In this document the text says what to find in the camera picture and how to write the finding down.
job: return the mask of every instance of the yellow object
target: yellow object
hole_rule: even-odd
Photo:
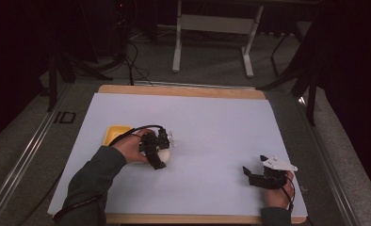
[[[106,130],[104,145],[108,146],[109,143],[116,138],[117,136],[126,133],[127,131],[131,130],[132,128],[128,125],[111,125]]]

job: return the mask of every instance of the hand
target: hand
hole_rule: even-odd
[[[295,195],[294,188],[291,185],[291,181],[294,179],[294,174],[291,171],[288,171],[286,172],[286,175],[289,180],[287,180],[287,183],[283,188],[292,199]],[[265,202],[267,207],[280,207],[284,209],[286,209],[289,204],[288,198],[281,189],[266,189]]]
[[[151,133],[152,130],[142,129],[135,135],[129,135],[118,142],[112,147],[116,148],[126,158],[127,163],[142,162],[148,163],[148,159],[145,155],[141,154],[138,150],[139,142],[144,134]]]

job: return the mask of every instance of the black device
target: black device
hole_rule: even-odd
[[[261,161],[268,160],[267,157],[260,155]],[[242,167],[244,174],[248,176],[250,186],[258,186],[265,189],[280,189],[287,183],[285,170],[271,169],[264,166],[263,175],[252,174],[249,169]]]
[[[156,136],[155,132],[146,133],[141,137],[141,142],[139,143],[139,151],[141,153],[145,153],[149,163],[155,170],[163,169],[166,167],[166,164],[161,161],[158,152],[159,150],[168,149],[170,146],[168,133],[166,129],[160,125],[145,125],[138,128],[133,128],[127,131],[124,134],[121,134],[114,138],[110,143],[109,146],[114,145],[119,140],[133,135],[135,131],[156,127],[159,128],[158,130],[158,137]]]
[[[163,169],[166,164],[159,158],[159,150],[169,147],[168,134],[166,130],[159,130],[158,137],[155,133],[148,133],[141,137],[139,151],[144,153],[155,170]]]

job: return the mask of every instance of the gray sleeve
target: gray sleeve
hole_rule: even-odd
[[[263,226],[290,226],[291,212],[279,207],[268,207],[261,210]]]
[[[102,146],[71,179],[63,208],[102,195],[97,202],[65,214],[59,225],[106,225],[105,205],[113,179],[126,165],[126,159],[113,147]]]

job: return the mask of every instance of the white paper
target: white paper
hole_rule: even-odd
[[[263,189],[250,186],[245,166],[263,173],[260,155],[289,161],[266,100],[96,93],[48,213],[59,211],[67,187],[113,124],[158,124],[176,148],[164,169],[125,166],[109,189],[107,213],[260,216]],[[306,217],[298,182],[294,217]]]

